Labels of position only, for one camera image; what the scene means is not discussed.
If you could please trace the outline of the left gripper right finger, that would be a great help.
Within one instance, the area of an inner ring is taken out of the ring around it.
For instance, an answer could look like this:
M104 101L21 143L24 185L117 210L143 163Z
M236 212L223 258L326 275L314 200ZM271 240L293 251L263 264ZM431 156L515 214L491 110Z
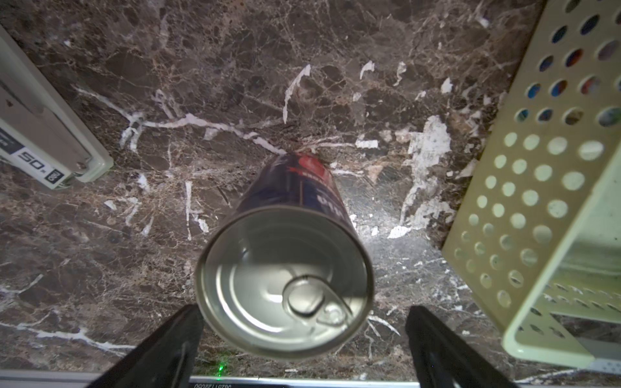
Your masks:
M424 306L412 306L405 324L422 387L515 387Z

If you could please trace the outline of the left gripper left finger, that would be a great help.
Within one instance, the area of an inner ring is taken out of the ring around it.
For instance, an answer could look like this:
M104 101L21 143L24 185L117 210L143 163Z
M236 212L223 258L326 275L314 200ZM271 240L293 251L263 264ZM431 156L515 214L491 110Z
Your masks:
M198 305L182 307L90 387L187 387L204 327Z

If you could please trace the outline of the dark tomato can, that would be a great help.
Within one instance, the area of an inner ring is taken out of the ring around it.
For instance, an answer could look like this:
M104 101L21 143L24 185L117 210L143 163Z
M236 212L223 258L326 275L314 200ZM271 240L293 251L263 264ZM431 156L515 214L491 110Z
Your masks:
M317 157L263 168L198 260L195 294L223 340L259 357L309 359L356 336L373 306L372 263Z

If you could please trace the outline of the green perforated plastic basket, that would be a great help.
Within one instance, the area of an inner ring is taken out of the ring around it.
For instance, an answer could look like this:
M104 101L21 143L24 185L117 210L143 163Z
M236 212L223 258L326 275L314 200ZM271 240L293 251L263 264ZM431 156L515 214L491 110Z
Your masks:
M523 360L619 373L620 4L550 1L442 249Z

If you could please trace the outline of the beige black stapler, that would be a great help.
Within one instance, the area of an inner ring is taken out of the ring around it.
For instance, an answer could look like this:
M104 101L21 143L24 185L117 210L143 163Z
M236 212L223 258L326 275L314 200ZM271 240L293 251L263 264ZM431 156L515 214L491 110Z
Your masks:
M48 189L92 182L113 159L90 129L1 30L1 160Z

